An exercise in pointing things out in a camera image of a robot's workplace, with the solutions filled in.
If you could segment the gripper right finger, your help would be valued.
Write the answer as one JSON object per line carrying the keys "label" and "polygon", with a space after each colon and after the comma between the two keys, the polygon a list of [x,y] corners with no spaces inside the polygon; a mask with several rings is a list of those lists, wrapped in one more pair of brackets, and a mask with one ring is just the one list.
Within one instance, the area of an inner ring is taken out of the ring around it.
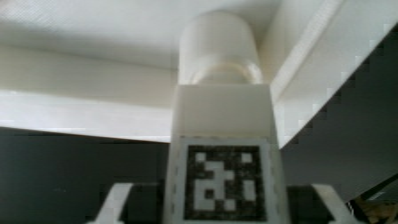
{"label": "gripper right finger", "polygon": [[364,224],[330,185],[289,186],[287,205],[291,224]]}

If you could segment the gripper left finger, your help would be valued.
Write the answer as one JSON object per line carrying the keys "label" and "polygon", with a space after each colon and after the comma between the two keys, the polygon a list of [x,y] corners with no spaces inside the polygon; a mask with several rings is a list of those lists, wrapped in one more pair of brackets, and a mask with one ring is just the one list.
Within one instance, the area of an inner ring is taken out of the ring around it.
{"label": "gripper left finger", "polygon": [[115,183],[110,187],[103,204],[97,210],[95,218],[85,224],[127,224],[120,217],[124,206],[131,198],[131,193],[143,188],[154,190],[154,211],[159,211],[163,204],[163,186],[159,182],[147,183]]}

